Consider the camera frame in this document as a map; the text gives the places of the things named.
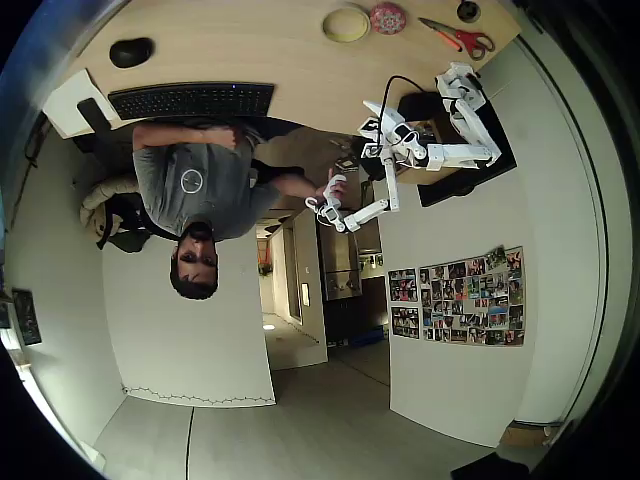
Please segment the person's left hand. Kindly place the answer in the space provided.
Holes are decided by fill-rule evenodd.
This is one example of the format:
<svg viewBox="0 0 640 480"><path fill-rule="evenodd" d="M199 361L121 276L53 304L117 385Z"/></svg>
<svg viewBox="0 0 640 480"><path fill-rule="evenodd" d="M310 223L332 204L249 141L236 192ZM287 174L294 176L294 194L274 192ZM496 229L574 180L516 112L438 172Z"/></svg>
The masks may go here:
<svg viewBox="0 0 640 480"><path fill-rule="evenodd" d="M236 130L229 126L214 126L201 131L203 142L234 150L237 146Z"/></svg>

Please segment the person's right hand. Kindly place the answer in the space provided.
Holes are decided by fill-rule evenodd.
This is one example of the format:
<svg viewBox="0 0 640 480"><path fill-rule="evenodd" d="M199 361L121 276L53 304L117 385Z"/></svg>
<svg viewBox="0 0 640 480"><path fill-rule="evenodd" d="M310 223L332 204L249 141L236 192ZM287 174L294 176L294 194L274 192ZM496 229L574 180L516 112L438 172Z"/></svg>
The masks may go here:
<svg viewBox="0 0 640 480"><path fill-rule="evenodd" d="M347 190L347 181L346 180L336 180L333 181L334 178L334 170L332 168L328 171L328 181L327 184L319 187L316 190L316 199L319 202L323 202L326 200L324 193L325 191L329 191L333 197L342 200Z"/></svg>

